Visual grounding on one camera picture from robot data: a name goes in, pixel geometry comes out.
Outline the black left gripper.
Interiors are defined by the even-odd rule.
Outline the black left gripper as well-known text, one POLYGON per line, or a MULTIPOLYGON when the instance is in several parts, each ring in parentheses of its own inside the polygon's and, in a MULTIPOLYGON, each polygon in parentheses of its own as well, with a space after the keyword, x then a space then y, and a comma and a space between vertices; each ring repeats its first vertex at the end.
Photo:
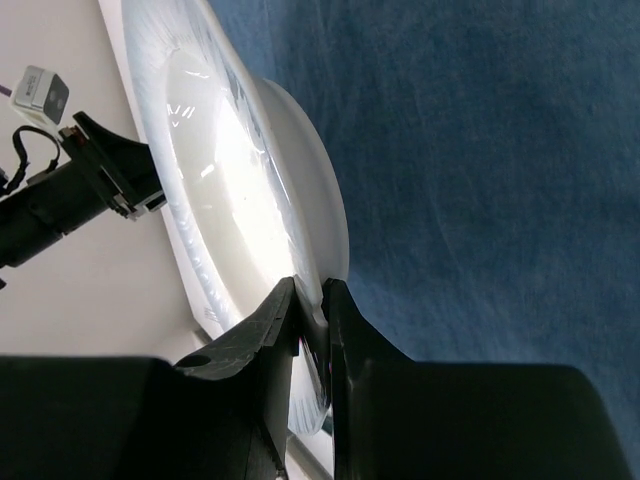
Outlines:
POLYGON ((165 194, 149 146, 122 137, 88 114, 59 131, 61 145, 102 203, 135 220, 165 205, 165 194))

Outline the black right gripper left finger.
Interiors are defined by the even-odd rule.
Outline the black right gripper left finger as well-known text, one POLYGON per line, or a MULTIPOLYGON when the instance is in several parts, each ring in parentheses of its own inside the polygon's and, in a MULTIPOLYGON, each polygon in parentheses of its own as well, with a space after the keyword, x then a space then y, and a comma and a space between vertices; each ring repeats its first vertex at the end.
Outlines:
POLYGON ((1 360, 5 479, 283 479, 291 279, 176 364, 152 357, 1 360))

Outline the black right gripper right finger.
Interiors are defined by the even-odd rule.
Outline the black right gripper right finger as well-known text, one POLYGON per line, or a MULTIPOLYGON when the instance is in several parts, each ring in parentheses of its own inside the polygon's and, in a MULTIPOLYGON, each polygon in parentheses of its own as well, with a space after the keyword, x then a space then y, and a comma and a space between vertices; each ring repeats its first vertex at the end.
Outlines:
POLYGON ((600 395, 551 364, 418 362, 323 288, 338 479, 621 479, 600 395))

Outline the white round plate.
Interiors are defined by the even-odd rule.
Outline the white round plate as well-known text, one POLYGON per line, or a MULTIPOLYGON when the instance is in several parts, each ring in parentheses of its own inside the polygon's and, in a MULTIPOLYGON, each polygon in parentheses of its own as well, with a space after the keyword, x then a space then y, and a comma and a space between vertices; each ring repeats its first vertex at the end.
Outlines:
POLYGON ((323 142, 298 102, 252 74, 204 1, 125 1, 128 70, 197 322, 218 337, 283 278, 302 307, 288 427, 329 409, 323 284, 345 279, 349 236, 323 142))

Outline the blue cloth napkin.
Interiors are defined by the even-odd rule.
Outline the blue cloth napkin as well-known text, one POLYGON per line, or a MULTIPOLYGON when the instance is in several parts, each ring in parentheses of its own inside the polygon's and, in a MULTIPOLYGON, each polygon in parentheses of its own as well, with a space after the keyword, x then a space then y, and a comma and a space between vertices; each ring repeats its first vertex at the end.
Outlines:
POLYGON ((635 1, 216 1, 330 153, 406 353, 639 370, 635 1))

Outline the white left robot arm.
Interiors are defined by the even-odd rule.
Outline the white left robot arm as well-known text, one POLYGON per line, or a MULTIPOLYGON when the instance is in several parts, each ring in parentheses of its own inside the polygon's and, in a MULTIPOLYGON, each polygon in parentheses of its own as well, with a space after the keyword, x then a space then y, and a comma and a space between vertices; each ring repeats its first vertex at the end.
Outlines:
POLYGON ((19 166, 1 176, 1 266, 16 268, 107 210, 135 220, 166 203, 149 146, 99 125, 84 112, 52 135, 24 125, 12 135, 19 166), (52 141, 56 155, 32 177, 21 134, 52 141))

